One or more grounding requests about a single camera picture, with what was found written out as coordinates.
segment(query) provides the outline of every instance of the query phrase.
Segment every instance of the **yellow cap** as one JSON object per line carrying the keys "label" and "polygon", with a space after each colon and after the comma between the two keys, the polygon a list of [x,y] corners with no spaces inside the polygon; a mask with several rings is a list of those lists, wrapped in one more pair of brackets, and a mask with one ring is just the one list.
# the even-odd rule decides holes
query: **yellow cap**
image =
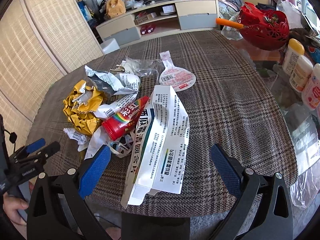
{"label": "yellow cap", "polygon": [[298,54],[304,55],[304,47],[303,45],[297,41],[296,39],[289,40],[289,46]]}

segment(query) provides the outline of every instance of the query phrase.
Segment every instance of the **orange handle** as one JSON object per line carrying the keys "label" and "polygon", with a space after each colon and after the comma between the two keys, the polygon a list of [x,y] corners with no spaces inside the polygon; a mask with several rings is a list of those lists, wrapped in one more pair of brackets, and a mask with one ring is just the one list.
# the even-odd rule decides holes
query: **orange handle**
{"label": "orange handle", "polygon": [[225,25],[225,26],[228,26],[228,27],[232,27],[232,28],[235,28],[235,29],[242,29],[244,27],[243,24],[241,23],[236,23],[236,22],[232,22],[232,21],[229,21],[229,20],[226,20],[226,19],[221,19],[221,18],[217,18],[216,19],[216,23],[217,24],[220,24],[220,25]]}

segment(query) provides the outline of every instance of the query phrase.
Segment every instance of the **drawer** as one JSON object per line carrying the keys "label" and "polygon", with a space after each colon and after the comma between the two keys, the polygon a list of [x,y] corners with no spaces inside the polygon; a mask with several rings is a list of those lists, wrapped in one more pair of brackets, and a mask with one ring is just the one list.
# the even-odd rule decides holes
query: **drawer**
{"label": "drawer", "polygon": [[109,40],[112,38],[116,39],[118,45],[120,46],[120,45],[129,43],[131,41],[139,40],[140,34],[139,34],[137,28],[133,27],[133,28],[115,33],[109,37],[106,37],[106,38],[104,38],[104,40],[106,41],[106,40]]}
{"label": "drawer", "polygon": [[130,29],[135,27],[134,21],[131,15],[115,19],[110,23],[103,26],[98,26],[97,31],[102,39],[111,36],[112,34],[118,33],[120,31]]}
{"label": "drawer", "polygon": [[178,16],[202,13],[217,14],[217,6],[215,0],[177,2],[176,9]]}
{"label": "drawer", "polygon": [[182,30],[215,28],[217,14],[193,14],[179,17],[180,27]]}

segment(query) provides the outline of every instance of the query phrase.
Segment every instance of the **small box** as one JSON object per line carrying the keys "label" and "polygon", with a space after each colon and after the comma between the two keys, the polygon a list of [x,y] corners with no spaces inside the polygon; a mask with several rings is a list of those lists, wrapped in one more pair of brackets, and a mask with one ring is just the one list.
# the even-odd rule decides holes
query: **small box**
{"label": "small box", "polygon": [[151,20],[151,19],[153,19],[153,18],[155,18],[155,17],[157,17],[157,14],[156,14],[155,12],[149,13],[149,14],[147,14],[147,15],[144,15],[144,16],[139,17],[138,19],[135,19],[135,20],[134,20],[134,23],[135,23],[136,25],[138,25],[138,24],[141,24],[141,23],[146,22],[146,21],[148,21],[148,20]]}
{"label": "small box", "polygon": [[162,9],[164,13],[171,13],[176,11],[176,8],[174,7],[174,5],[166,5],[166,6],[163,6]]}

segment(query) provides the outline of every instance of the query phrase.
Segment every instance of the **red candy tube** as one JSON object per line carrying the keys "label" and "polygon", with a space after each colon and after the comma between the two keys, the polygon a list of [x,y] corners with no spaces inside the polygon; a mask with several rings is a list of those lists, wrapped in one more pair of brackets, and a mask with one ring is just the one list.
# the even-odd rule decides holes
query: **red candy tube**
{"label": "red candy tube", "polygon": [[139,98],[119,113],[102,122],[102,126],[111,140],[115,141],[130,130],[133,130],[148,100],[149,97],[147,96]]}

